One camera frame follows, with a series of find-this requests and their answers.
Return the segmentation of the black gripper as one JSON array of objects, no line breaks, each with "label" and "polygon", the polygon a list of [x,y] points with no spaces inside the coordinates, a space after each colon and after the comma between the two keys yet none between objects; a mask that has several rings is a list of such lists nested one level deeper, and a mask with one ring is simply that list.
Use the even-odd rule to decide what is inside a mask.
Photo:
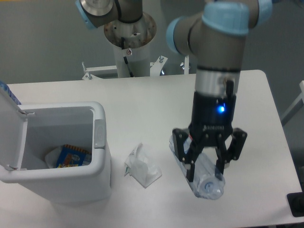
[{"label": "black gripper", "polygon": [[[194,93],[189,131],[175,128],[172,130],[174,154],[186,168],[186,179],[193,182],[195,162],[204,147],[216,147],[216,167],[224,174],[225,165],[240,157],[247,132],[232,128],[236,95],[209,96]],[[190,135],[192,141],[188,152],[184,144]],[[225,140],[231,135],[231,143],[226,148]]]}]

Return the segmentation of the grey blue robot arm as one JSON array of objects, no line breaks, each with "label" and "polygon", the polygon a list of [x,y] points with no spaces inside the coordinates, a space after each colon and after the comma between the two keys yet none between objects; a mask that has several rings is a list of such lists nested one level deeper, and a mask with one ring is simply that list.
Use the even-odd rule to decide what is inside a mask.
[{"label": "grey blue robot arm", "polygon": [[[154,37],[154,26],[140,0],[78,0],[76,7],[90,29],[104,27],[108,40],[119,48],[119,77],[148,75],[135,51]],[[194,181],[196,160],[206,147],[216,150],[216,167],[237,160],[246,132],[232,127],[246,37],[250,29],[272,13],[270,0],[212,0],[191,17],[173,20],[166,31],[169,48],[197,59],[191,122],[187,130],[172,132],[177,159]]]}]

